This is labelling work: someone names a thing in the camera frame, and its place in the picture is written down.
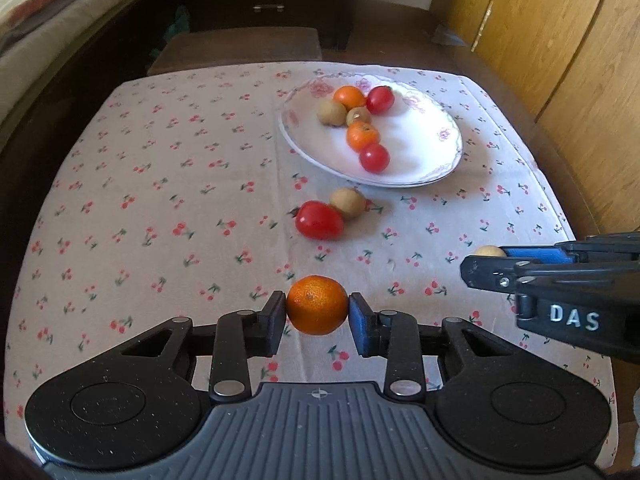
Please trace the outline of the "orange mandarin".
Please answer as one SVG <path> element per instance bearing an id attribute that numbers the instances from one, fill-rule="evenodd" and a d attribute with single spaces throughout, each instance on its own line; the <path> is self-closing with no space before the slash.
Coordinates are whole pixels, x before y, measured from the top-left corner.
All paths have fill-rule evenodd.
<path id="1" fill-rule="evenodd" d="M 378 129 L 365 122 L 355 122 L 346 130 L 347 145 L 356 153 L 360 153 L 368 144 L 378 143 L 380 140 Z"/>
<path id="2" fill-rule="evenodd" d="M 348 296 L 332 278 L 309 275 L 286 295 L 286 314 L 299 332 L 324 336 L 337 330 L 348 315 Z"/>
<path id="3" fill-rule="evenodd" d="M 343 86 L 338 88 L 334 92 L 333 99 L 334 101 L 341 103 L 346 110 L 363 107 L 367 103 L 366 96 L 355 86 Z"/>

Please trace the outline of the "red tomato small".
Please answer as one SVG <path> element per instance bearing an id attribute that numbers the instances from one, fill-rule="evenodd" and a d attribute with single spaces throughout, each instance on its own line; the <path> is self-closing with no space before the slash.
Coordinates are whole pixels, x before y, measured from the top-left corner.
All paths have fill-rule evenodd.
<path id="1" fill-rule="evenodd" d="M 390 164 L 390 153 L 382 144 L 370 143 L 360 151 L 359 162 L 370 174 L 382 174 Z"/>

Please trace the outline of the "red tomato large front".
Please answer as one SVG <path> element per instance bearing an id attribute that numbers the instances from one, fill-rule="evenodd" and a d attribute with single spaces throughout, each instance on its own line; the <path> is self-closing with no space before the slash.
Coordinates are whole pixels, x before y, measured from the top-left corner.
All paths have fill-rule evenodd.
<path id="1" fill-rule="evenodd" d="M 366 101 L 368 111 L 373 115 L 387 113 L 395 104 L 393 89 L 389 86 L 377 86 L 372 88 Z"/>

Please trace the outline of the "cherry print tablecloth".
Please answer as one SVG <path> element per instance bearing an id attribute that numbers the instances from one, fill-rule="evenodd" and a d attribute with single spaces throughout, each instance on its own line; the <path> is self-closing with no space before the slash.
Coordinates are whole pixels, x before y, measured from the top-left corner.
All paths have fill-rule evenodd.
<path id="1" fill-rule="evenodd" d="M 348 65 L 235 65 L 126 82 L 65 152 L 38 200 L 6 334 L 6 438 L 29 448 L 35 388 L 152 326 L 213 323 L 275 290 L 324 275 L 372 308 L 424 324 L 460 316 L 616 398 L 611 362 L 519 330 L 511 301 L 464 286 L 460 261 L 485 245 L 547 245 L 573 233 L 533 155 L 474 81 L 431 70 L 360 67 L 439 102 L 462 159 L 425 188 L 366 188 L 368 209 L 334 242 L 296 231 L 293 210 L 343 180 L 282 138 L 278 111 L 306 84 L 315 99 Z"/>

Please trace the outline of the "white floral plate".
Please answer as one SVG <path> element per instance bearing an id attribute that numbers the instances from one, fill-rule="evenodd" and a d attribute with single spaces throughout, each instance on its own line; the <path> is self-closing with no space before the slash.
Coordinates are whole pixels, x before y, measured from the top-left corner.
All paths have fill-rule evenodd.
<path id="1" fill-rule="evenodd" d="M 340 114 L 341 88 L 362 94 L 385 87 L 384 112 Z M 334 176 L 379 188 L 416 188 L 448 177 L 462 159 L 462 133 L 426 92 L 371 74 L 326 74 L 295 87 L 277 112 L 288 145 Z"/>

